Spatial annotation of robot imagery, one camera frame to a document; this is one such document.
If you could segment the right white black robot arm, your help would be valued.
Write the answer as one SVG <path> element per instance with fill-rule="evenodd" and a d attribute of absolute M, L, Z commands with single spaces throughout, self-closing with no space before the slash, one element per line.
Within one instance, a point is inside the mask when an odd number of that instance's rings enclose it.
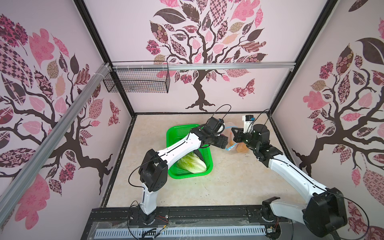
<path fill-rule="evenodd" d="M 305 225 L 322 238 L 348 223 L 344 196 L 337 188 L 327 188 L 300 170 L 270 143 L 270 131 L 261 124 L 232 128 L 233 140 L 244 143 L 267 168 L 279 174 L 304 199 L 294 204 L 272 197 L 262 202 L 263 219 L 269 222 L 283 217 Z"/>

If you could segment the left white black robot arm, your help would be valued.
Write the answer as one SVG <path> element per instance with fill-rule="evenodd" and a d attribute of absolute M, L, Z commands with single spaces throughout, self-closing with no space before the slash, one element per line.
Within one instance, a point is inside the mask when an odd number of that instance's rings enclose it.
<path fill-rule="evenodd" d="M 228 137 L 222 135 L 224 120 L 210 117 L 206 123 L 192 128 L 175 144 L 159 151 L 150 149 L 139 168 L 140 181 L 144 188 L 143 200 L 139 205 L 139 216 L 145 224 L 151 224 L 156 217 L 158 191 L 166 184 L 168 170 L 178 160 L 204 146 L 224 149 Z"/>

